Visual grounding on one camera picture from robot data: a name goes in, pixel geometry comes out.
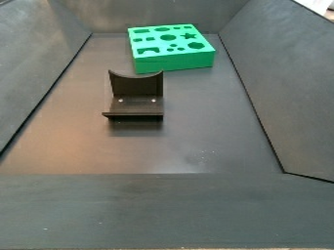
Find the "black plastic part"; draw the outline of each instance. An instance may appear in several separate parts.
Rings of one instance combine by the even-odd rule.
[[[114,98],[109,118],[163,117],[163,71],[146,77],[129,77],[111,70],[110,81]]]

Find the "cutout hole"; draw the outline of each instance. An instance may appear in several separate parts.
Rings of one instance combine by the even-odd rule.
[[[196,39],[197,34],[189,34],[189,33],[186,33],[182,36],[185,37],[185,39],[193,39],[193,38]]]
[[[135,29],[135,30],[134,30],[134,33],[135,33],[135,34],[143,34],[143,33],[149,33],[149,32],[150,32],[150,29],[147,29],[147,28]]]
[[[201,50],[205,47],[205,45],[202,43],[190,43],[189,47]]]
[[[162,35],[161,39],[165,41],[173,41],[177,39],[177,36],[175,35]]]
[[[155,53],[161,53],[161,49],[158,47],[142,48],[138,49],[139,54],[142,55],[146,51],[153,51]]]
[[[169,31],[170,28],[169,28],[169,27],[158,27],[158,28],[155,28],[154,30],[155,30],[155,31],[163,32],[163,31]]]

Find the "star-shaped hole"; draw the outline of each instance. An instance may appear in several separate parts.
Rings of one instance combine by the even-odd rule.
[[[196,34],[189,34],[189,33],[186,33],[186,34],[182,35],[182,36],[185,36],[186,39],[196,38]]]

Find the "shape sorter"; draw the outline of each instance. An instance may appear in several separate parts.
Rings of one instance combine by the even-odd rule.
[[[137,73],[209,67],[216,49],[192,24],[129,28]]]

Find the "gray floor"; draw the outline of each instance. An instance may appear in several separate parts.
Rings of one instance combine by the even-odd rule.
[[[125,35],[94,36],[0,165],[0,174],[280,172],[217,35],[213,68],[166,72],[163,123],[111,123],[107,70],[134,74]]]
[[[213,68],[166,73],[163,124],[111,124],[94,36],[2,155],[0,248],[334,247],[334,186],[284,175],[217,35]]]

